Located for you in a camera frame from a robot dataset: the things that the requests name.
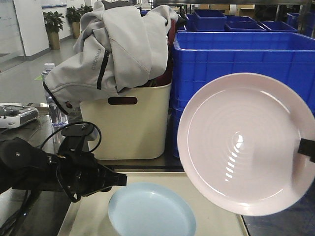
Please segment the water bottle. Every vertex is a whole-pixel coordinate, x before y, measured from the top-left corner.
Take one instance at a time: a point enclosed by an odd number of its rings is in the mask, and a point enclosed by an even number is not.
[[[44,71],[41,73],[43,81],[49,72],[55,67],[54,63],[45,63]],[[55,101],[51,95],[45,90],[46,101],[48,104],[48,112],[53,127],[62,127],[68,124],[68,117],[65,115],[59,107],[56,105]]]
[[[54,63],[44,64],[45,70],[41,73],[43,81],[54,67],[55,67]],[[68,117],[60,110],[60,108],[56,105],[51,95],[46,90],[45,97],[48,104],[48,113],[51,121],[52,131],[54,132],[57,129],[62,128],[63,126],[68,124]],[[64,137],[61,135],[60,132],[53,136],[54,153],[58,152],[59,146],[62,143],[63,139]]]

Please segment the gray jacket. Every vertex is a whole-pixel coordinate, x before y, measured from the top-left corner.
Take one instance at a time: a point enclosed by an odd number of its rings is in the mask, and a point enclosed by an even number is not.
[[[66,114],[81,101],[121,96],[166,70],[167,33],[178,15],[162,5],[141,17],[125,1],[97,1],[81,18],[76,55],[43,82]]]

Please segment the light blue bowl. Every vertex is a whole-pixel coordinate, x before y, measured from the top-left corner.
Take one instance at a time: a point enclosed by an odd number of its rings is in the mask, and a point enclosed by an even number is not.
[[[194,236],[189,205],[172,190],[154,183],[132,183],[116,191],[108,215],[121,236]]]

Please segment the plant pot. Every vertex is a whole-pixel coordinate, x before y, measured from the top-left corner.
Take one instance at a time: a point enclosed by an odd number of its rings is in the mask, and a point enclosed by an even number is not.
[[[80,22],[73,22],[72,23],[72,32],[73,32],[73,37],[78,38],[80,36]]]
[[[51,50],[60,49],[59,34],[57,32],[47,32]]]

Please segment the potted plant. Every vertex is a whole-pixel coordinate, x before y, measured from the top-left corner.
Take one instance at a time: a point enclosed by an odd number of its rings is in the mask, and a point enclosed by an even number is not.
[[[52,50],[60,49],[59,30],[63,30],[64,16],[55,11],[43,12],[45,27],[48,35],[49,45]]]
[[[79,8],[79,11],[81,13],[81,16],[83,16],[85,13],[93,11],[93,8],[91,6],[81,5],[81,8]]]
[[[80,31],[80,9],[76,9],[74,6],[67,8],[67,14],[65,15],[69,24],[72,26],[73,37],[78,38]]]

